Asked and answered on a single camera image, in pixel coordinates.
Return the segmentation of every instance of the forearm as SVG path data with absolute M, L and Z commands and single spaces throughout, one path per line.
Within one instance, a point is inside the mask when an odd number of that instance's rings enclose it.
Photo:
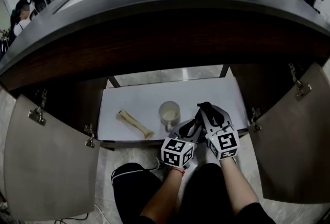
M 259 202 L 257 195 L 232 158 L 223 159 L 220 164 L 235 215 L 247 205 Z
M 156 224 L 166 223 L 174 211 L 181 180 L 182 173 L 171 170 L 161 188 L 144 207 L 141 216 L 150 218 Z

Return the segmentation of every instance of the cup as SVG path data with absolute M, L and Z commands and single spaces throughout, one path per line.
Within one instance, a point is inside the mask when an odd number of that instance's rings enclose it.
M 173 101 L 162 103 L 159 108 L 160 121 L 165 125 L 167 132 L 173 130 L 180 123 L 180 107 Z

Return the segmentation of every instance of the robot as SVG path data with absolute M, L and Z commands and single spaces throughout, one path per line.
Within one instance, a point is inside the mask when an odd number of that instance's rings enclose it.
M 229 114 L 223 109 L 204 102 L 194 119 L 177 125 L 161 147 L 161 159 L 172 167 L 182 168 L 192 158 L 198 142 L 207 141 L 207 147 L 217 159 L 237 155 L 238 133 Z

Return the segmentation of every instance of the gray cabinet door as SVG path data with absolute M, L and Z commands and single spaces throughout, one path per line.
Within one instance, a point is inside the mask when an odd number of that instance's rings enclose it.
M 300 79 L 312 91 L 297 101 L 293 86 L 250 126 L 263 196 L 292 203 L 330 202 L 330 85 L 314 63 Z
M 85 146 L 87 135 L 46 112 L 45 126 L 38 124 L 28 117 L 36 108 L 21 95 L 8 128 L 4 175 L 12 217 L 41 221 L 93 211 L 100 143 Z

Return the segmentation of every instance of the floor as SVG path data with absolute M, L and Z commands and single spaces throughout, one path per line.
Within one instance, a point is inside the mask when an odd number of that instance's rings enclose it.
M 212 78 L 220 75 L 222 66 L 207 66 L 207 67 L 193 67 L 193 68 L 182 68 L 182 69 L 171 69 L 162 71 L 153 71 L 147 73 L 137 73 L 129 75 L 116 76 L 121 86 L 136 85 L 136 84 L 147 84 L 157 82 L 170 82 L 188 79 L 198 78 Z M 330 76 L 330 63 L 324 68 L 325 73 Z M 0 154 L 3 153 L 3 144 L 6 132 L 9 124 L 11 112 L 14 107 L 15 100 L 9 96 L 4 90 L 0 90 Z M 240 150 L 237 156 L 237 162 L 242 170 L 243 174 L 250 182 L 253 189 L 256 191 L 260 199 L 260 203 L 267 212 L 267 214 L 274 219 L 276 223 L 304 223 L 312 224 L 316 223 L 325 211 L 330 207 L 330 204 L 315 204 L 315 205 L 302 205 L 302 204 L 291 204 L 282 203 L 277 201 L 271 201 L 262 197 L 260 176 L 258 172 L 257 162 L 249 135 L 245 135 L 240 139 Z M 183 179 L 183 185 L 179 192 L 179 196 L 182 196 L 183 187 L 185 182 L 189 179 L 191 172 L 194 168 L 201 163 L 202 160 L 210 163 L 219 163 L 216 161 L 214 156 L 207 152 L 205 157 L 201 158 L 201 153 L 206 149 L 206 146 L 199 146 L 197 149 L 194 159 L 191 162 L 190 168 Z M 2 181 L 2 160 L 0 155 L 0 190 L 3 191 Z M 120 217 L 117 213 L 116 204 L 113 197 L 113 188 L 111 185 L 111 173 L 116 168 L 129 162 L 140 163 L 144 168 L 153 168 L 156 165 L 156 157 L 160 157 L 160 148 L 129 148 L 129 149 L 116 149 L 110 151 L 101 148 L 100 155 L 98 158 L 97 176 L 96 176 L 96 191 L 95 191 L 95 203 L 102 209 L 107 219 L 111 224 L 121 223 Z M 155 174 L 162 180 L 164 178 L 164 171 L 156 171 Z M 31 223 L 54 223 L 54 221 L 38 221 Z M 94 212 L 91 212 L 88 219 L 84 223 L 106 223 L 98 209 L 95 207 Z

